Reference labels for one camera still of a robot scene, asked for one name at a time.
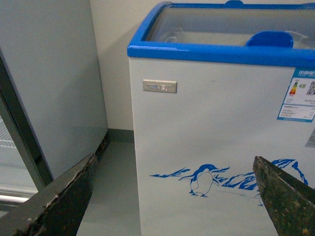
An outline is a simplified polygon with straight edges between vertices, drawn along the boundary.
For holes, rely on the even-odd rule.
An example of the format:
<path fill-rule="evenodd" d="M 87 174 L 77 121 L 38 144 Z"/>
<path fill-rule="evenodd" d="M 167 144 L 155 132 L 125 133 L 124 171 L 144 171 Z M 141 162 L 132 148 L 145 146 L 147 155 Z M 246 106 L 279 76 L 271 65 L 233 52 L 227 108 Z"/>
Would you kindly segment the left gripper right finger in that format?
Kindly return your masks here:
<path fill-rule="evenodd" d="M 315 190 L 261 156 L 254 158 L 253 172 L 278 235 L 313 236 Z"/>

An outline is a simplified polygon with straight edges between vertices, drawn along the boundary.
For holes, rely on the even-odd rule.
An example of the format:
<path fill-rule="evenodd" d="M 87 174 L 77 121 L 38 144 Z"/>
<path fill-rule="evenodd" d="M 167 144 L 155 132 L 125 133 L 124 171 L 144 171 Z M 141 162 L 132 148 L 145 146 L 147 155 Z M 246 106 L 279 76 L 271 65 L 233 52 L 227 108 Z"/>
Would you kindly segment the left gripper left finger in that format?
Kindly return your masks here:
<path fill-rule="evenodd" d="M 98 159 L 89 154 L 0 219 L 2 236 L 75 236 L 89 205 Z"/>

